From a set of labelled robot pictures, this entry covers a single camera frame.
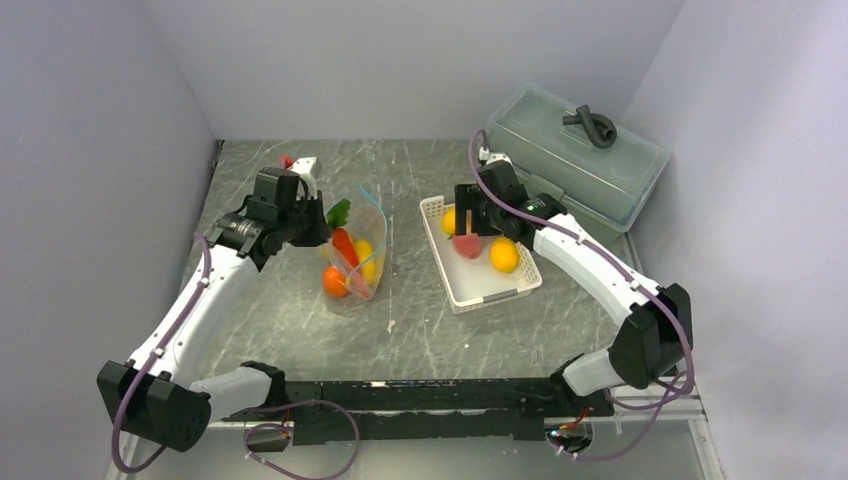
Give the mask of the clear zip top bag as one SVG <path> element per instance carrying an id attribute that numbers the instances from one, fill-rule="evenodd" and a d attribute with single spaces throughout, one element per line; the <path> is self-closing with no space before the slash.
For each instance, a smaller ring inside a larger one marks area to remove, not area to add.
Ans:
<path id="1" fill-rule="evenodd" d="M 323 293 L 350 304 L 373 300 L 388 252 L 388 220 L 377 197 L 360 184 L 336 200 L 325 218 L 330 239 L 320 247 L 327 261 Z"/>

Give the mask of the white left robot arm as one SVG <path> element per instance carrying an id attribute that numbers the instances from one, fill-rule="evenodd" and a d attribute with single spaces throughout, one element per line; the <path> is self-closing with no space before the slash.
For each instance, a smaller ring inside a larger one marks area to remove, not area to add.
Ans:
<path id="1" fill-rule="evenodd" d="M 329 240 L 316 186 L 320 170 L 315 157 L 261 169 L 242 205 L 199 236 L 199 264 L 154 332 L 126 361 L 101 368 L 97 386 L 113 423 L 114 461 L 121 459 L 122 433 L 185 452 L 211 422 L 245 410 L 272 420 L 285 411 L 285 375 L 277 368 L 249 361 L 207 380 L 197 371 L 231 302 L 272 256 L 286 244 Z"/>

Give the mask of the yellow toy fruit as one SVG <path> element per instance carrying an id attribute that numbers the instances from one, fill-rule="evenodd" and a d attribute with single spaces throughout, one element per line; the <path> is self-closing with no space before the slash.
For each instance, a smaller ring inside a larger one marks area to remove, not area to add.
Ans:
<path id="1" fill-rule="evenodd" d="M 489 261 L 496 271 L 510 274 L 518 267 L 520 254 L 513 241 L 506 237 L 497 237 L 490 245 Z"/>

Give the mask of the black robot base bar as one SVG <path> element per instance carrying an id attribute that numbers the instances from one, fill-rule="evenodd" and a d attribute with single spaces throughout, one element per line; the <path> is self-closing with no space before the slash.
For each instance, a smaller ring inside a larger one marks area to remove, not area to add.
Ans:
<path id="1" fill-rule="evenodd" d="M 510 437 L 541 441 L 557 420 L 610 417 L 602 391 L 580 397 L 550 377 L 285 382 L 230 422 L 286 421 L 297 446 L 330 441 Z"/>

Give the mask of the orange toy tangerine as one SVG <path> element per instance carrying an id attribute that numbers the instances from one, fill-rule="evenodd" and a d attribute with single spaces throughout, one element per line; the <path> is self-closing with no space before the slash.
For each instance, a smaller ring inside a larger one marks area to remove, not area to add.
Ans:
<path id="1" fill-rule="evenodd" d="M 328 265 L 322 274 L 324 292 L 335 298 L 343 298 L 349 294 L 346 275 L 335 266 Z"/>

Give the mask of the pink toy peach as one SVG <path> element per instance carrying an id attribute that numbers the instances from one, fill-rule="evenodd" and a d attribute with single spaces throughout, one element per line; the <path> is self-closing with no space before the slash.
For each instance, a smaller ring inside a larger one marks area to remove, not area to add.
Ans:
<path id="1" fill-rule="evenodd" d="M 466 259 L 478 258 L 483 250 L 483 241 L 475 233 L 454 235 L 451 239 L 451 245 L 458 255 Z"/>

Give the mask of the white perforated plastic basket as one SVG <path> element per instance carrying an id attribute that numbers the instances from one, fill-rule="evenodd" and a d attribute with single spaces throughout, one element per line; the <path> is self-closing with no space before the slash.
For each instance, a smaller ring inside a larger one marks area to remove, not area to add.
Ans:
<path id="1" fill-rule="evenodd" d="M 441 218 L 452 200 L 434 196 L 420 201 L 426 238 L 434 256 L 451 309 L 456 314 L 503 303 L 530 294 L 543 283 L 530 252 L 517 246 L 518 264 L 510 273 L 497 271 L 489 259 L 493 237 L 482 239 L 482 250 L 475 259 L 461 256 L 441 228 Z"/>

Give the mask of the orange toy carrot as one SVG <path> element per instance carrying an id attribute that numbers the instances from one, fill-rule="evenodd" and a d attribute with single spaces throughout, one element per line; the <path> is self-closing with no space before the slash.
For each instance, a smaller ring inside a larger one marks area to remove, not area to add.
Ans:
<path id="1" fill-rule="evenodd" d="M 342 198 L 333 205 L 326 214 L 328 226 L 331 229 L 331 244 L 343 260 L 343 267 L 350 275 L 347 286 L 353 286 L 354 291 L 364 298 L 372 296 L 372 285 L 367 285 L 358 271 L 358 259 L 354 251 L 354 237 L 346 228 L 349 220 L 351 202 Z"/>

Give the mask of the yellow toy mango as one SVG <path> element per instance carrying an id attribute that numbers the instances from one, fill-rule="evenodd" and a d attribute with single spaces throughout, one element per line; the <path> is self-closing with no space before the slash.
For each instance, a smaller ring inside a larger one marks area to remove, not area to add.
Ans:
<path id="1" fill-rule="evenodd" d="M 367 285 L 372 285 L 376 279 L 376 264 L 372 258 L 374 253 L 372 245 L 364 239 L 359 239 L 354 242 L 354 251 L 358 259 L 359 274 Z"/>

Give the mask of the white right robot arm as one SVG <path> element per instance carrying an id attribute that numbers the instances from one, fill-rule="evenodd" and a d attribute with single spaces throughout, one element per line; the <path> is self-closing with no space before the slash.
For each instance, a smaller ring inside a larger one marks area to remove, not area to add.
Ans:
<path id="1" fill-rule="evenodd" d="M 474 180 L 455 187 L 457 232 L 501 234 L 545 258 L 591 294 L 617 326 L 612 343 L 567 362 L 551 388 L 557 411 L 574 415 L 590 394 L 627 385 L 645 389 L 678 362 L 681 393 L 694 382 L 691 299 L 678 284 L 661 286 L 596 242 L 558 200 L 531 197 L 510 161 L 472 160 Z"/>

